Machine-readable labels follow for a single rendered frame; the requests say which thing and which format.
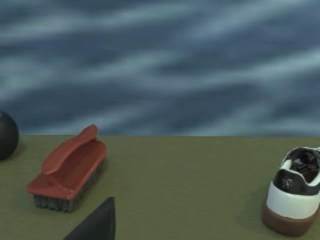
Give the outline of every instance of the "water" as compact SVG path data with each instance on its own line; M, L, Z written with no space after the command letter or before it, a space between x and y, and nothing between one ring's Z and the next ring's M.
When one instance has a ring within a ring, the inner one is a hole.
M25 134L320 135L318 0L0 0Z

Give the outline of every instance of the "shoe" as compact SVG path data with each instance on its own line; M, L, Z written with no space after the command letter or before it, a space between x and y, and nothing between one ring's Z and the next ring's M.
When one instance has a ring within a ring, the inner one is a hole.
M262 206L263 223L283 235L303 235L317 216L319 192L320 148L294 148L270 183Z

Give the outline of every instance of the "shoe opening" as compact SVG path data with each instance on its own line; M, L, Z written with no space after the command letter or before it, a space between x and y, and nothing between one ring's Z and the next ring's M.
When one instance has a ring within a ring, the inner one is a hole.
M320 171L319 156L312 149L296 149L288 158L292 160L290 169L302 174L307 183L311 183Z

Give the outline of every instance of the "white shoe midsection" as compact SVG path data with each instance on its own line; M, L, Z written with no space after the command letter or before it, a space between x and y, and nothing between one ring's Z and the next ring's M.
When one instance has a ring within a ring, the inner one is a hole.
M305 219L316 213L320 194L315 196L294 195L281 191L271 182L266 204L274 213L291 218Z

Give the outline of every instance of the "shoe logo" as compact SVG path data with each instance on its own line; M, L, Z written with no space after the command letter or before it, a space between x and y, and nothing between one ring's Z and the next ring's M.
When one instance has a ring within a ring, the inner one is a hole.
M294 181L292 179L282 179L282 187L284 189L289 189L294 185Z

